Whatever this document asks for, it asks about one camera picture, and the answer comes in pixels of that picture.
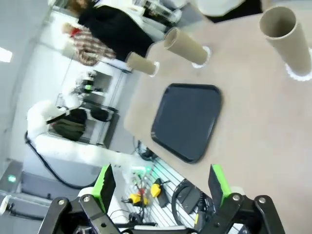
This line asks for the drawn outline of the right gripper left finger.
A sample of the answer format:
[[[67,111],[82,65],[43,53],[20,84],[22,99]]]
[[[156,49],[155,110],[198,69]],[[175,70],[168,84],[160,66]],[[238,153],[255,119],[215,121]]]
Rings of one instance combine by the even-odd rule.
[[[74,200],[57,197],[45,215],[39,234],[118,234],[119,228],[107,214],[116,182],[112,166],[102,168],[91,192]]]

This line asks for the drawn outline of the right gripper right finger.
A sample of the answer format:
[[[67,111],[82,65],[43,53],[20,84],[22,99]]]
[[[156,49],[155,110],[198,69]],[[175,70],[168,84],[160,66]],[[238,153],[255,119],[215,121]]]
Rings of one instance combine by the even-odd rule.
[[[273,200],[267,195],[254,199],[233,192],[218,164],[210,166],[208,185],[215,207],[203,234],[227,234],[234,224],[242,224],[240,234],[284,234]]]

